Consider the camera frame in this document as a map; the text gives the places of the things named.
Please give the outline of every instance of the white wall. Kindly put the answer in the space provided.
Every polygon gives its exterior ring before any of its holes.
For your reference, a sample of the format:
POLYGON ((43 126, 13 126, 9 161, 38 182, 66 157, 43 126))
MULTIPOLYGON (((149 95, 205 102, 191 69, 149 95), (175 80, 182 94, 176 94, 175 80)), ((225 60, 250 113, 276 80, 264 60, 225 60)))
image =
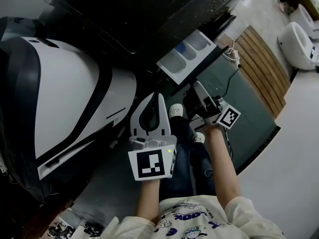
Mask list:
POLYGON ((42 0, 0 0, 0 17, 39 18, 50 7, 42 0))
POLYGON ((319 74, 299 72, 285 99, 281 131, 239 179, 288 239, 308 239, 319 227, 319 74))

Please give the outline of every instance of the wooden panel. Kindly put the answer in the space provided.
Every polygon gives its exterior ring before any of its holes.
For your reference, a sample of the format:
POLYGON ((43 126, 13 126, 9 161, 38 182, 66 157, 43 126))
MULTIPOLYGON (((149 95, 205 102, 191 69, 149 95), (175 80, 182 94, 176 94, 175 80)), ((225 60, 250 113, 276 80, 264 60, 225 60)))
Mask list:
MULTIPOLYGON (((233 41, 224 34, 216 41, 216 44, 222 48, 232 47, 233 41)), ((284 69, 252 26, 249 26, 236 40, 234 48, 239 53, 242 75, 270 114, 276 118, 286 105, 284 97, 290 86, 284 69)))

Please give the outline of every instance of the jeans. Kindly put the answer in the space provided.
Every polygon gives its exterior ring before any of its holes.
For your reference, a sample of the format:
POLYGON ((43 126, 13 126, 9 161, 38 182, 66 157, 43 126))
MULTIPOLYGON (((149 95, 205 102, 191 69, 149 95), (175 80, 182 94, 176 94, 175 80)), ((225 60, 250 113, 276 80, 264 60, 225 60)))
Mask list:
POLYGON ((159 200, 194 195, 190 165, 195 178, 196 194, 215 196, 211 161, 205 145, 193 141, 193 132, 183 117, 172 117, 170 128, 171 134, 177 137, 175 167, 172 178, 161 180, 159 200))

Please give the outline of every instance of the white shoe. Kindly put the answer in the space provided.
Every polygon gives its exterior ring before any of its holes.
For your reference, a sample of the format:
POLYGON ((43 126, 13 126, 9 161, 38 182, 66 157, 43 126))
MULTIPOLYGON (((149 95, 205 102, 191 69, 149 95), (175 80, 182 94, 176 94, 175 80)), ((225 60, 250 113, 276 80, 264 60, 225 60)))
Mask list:
POLYGON ((197 136, 194 137, 194 142, 205 142, 205 136, 201 132, 196 132, 197 136))
POLYGON ((168 116, 169 118, 172 118, 175 116, 183 117, 183 106, 181 104, 172 105, 168 110, 168 116))

